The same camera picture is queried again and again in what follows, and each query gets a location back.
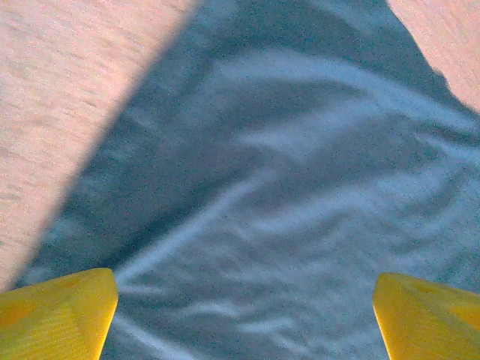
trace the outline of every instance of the wrinkled fabric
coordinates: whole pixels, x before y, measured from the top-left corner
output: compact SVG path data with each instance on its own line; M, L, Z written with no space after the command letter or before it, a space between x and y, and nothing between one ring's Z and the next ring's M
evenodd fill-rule
M207 1L17 286L113 269L102 359L387 359L380 272L480 293L479 120L383 1Z

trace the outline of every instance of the floor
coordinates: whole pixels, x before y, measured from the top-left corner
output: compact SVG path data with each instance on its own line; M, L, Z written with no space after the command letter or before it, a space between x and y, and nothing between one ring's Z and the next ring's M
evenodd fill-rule
M197 2L131 3L0 1L0 291L35 251L135 79ZM480 111L480 1L389 3L452 91Z

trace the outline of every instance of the yellow object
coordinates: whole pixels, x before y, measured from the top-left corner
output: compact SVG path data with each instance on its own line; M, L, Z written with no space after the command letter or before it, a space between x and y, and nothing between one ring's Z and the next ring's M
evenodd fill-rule
M480 295L385 273L373 309L391 360L480 359Z
M98 360L117 301L108 268L0 294L0 359Z

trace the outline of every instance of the textured surface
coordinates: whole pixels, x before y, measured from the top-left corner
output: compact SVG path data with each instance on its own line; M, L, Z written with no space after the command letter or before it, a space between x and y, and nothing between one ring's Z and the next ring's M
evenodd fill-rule
M0 289L192 3L0 2ZM479 2L390 4L453 92L480 110Z
M113 268L105 359L384 359L380 272L479 291L479 122L385 3L209 1L17 285Z

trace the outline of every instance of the gray fabric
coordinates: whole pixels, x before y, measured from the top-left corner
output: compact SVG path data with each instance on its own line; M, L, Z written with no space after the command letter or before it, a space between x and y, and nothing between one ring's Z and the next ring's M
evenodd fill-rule
M17 285L114 269L102 359L387 359L380 272L480 293L479 130L383 1L209 1Z

